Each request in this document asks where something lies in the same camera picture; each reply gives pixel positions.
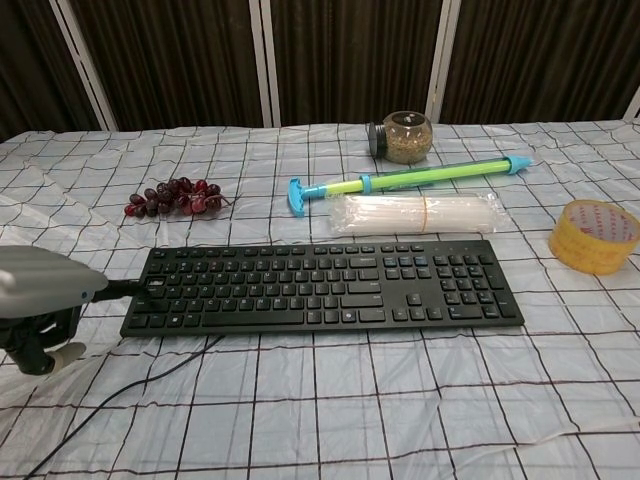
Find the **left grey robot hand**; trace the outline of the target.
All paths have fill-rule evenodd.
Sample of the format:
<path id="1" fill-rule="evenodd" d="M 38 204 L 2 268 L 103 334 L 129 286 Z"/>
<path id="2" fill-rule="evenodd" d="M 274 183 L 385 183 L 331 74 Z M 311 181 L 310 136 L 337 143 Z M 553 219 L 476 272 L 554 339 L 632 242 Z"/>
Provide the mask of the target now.
<path id="1" fill-rule="evenodd" d="M 86 350 L 75 342 L 84 305 L 150 298 L 137 280 L 110 280 L 62 254 L 26 245 L 1 248 L 1 349 L 21 373 L 54 374 Z"/>

